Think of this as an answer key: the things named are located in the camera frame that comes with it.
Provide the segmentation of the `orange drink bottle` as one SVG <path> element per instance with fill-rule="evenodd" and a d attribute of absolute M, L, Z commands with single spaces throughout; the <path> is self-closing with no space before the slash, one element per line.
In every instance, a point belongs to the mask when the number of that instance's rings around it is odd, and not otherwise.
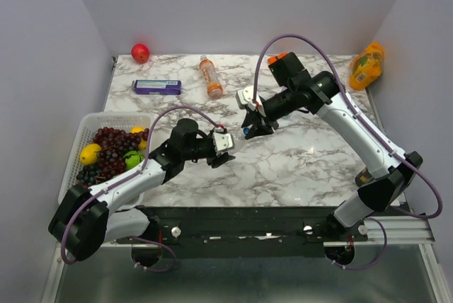
<path fill-rule="evenodd" d="M 219 77 L 213 62 L 210 59 L 208 59 L 205 55 L 201 55 L 198 69 L 200 75 L 206 82 L 207 95 L 211 99 L 221 98 L 223 96 L 224 90 L 219 82 Z"/>

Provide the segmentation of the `clear bottle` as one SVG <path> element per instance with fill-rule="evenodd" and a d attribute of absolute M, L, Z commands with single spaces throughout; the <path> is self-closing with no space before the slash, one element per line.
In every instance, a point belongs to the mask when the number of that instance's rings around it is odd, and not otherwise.
<path fill-rule="evenodd" d="M 242 131 L 238 131 L 231 134 L 233 139 L 234 148 L 231 150 L 232 154 L 240 152 L 246 144 L 245 136 Z"/>

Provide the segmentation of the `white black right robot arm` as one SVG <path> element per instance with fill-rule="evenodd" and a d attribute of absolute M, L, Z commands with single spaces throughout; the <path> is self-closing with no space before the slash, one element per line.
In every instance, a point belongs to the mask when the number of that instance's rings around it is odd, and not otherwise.
<path fill-rule="evenodd" d="M 392 143 L 357 107 L 341 93 L 332 73 L 311 76 L 298 57 L 290 52 L 271 57 L 268 67 L 283 91 L 265 100 L 253 96 L 248 86 L 236 93 L 236 101 L 246 110 L 243 126 L 246 139 L 271 135 L 277 121 L 301 108 L 328 123 L 365 163 L 372 177 L 357 192 L 340 204 L 326 222 L 327 235 L 336 241 L 350 234 L 352 226 L 373 212 L 384 212 L 410 185 L 423 159 Z"/>

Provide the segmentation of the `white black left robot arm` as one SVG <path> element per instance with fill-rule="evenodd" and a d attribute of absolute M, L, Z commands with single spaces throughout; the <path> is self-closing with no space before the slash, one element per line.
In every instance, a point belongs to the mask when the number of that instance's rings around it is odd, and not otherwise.
<path fill-rule="evenodd" d="M 48 231 L 60 242 L 67 264 L 84 261 L 108 241 L 135 236 L 142 243 L 156 237 L 157 226 L 132 209 L 132 226 L 125 227 L 119 210 L 127 202 L 176 177 L 187 161 L 204 159 L 217 168 L 234 159 L 233 135 L 219 126 L 205 134 L 192 119 L 181 119 L 170 137 L 137 166 L 109 181 L 84 187 L 76 184 L 64 195 Z"/>

